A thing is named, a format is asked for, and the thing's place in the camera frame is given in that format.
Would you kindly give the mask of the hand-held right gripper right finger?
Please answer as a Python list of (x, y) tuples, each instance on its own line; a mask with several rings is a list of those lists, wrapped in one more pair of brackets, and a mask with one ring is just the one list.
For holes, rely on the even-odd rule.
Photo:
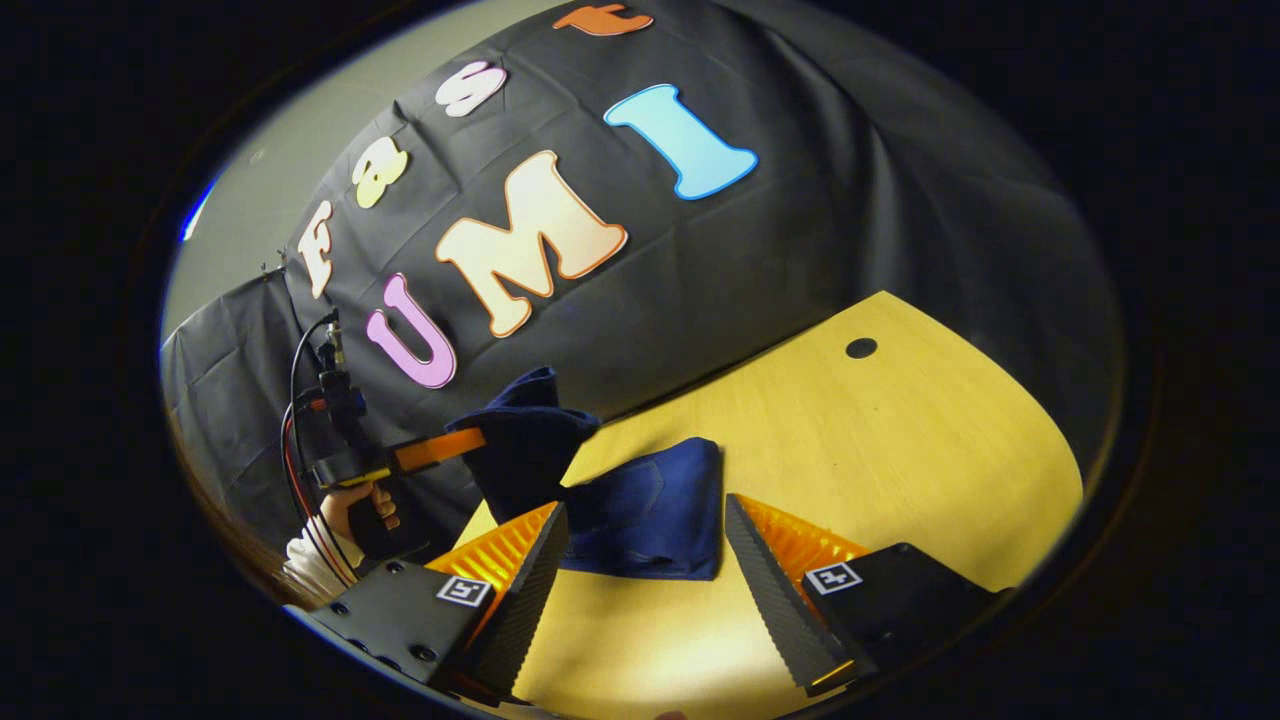
[(810, 697), (904, 670), (1011, 593), (915, 544), (867, 550), (741, 493), (727, 495), (723, 528), (772, 643)]

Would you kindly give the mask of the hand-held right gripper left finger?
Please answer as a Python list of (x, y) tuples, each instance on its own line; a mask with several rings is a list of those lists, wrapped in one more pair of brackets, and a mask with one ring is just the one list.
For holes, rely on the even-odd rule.
[(567, 507), (553, 501), (428, 565), (387, 561), (305, 624), (415, 685), (509, 701), (568, 539)]

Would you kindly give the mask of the blue denim jeans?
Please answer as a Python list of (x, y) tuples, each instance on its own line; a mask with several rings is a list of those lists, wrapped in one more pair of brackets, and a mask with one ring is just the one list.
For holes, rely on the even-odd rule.
[(447, 424), (479, 430), (463, 454), (490, 514), (507, 523), (559, 501), (570, 523), (564, 569), (631, 579), (709, 582), (721, 565), (721, 447), (691, 437), (575, 486), (564, 475), (600, 420), (566, 407), (557, 374), (541, 366), (485, 407)]

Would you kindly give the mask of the black backdrop cloth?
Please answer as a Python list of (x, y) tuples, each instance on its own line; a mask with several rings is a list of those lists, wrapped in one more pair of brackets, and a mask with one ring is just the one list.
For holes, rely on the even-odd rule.
[[(160, 351), (192, 461), (266, 542), (291, 512), (274, 436), (287, 370), (332, 304), (351, 328), (370, 428), (393, 441), (479, 407), (549, 365), (561, 396), (613, 419), (873, 293), (975, 345), (1062, 432), (1084, 478), (1102, 460), (1121, 368), (1117, 301), (1080, 213), (1038, 156), (968, 91), (906, 51), (792, 0), (622, 0), (630, 35), (557, 29), (566, 6), (472, 47), (412, 44), (378, 68), (396, 97), (326, 172), (334, 250), (319, 299), (297, 249), (224, 293)], [(554, 275), (502, 340), (445, 231), (504, 227), (502, 190), (536, 151), (627, 243)], [(404, 274), (454, 350), (453, 380), (412, 380), (356, 329)]]

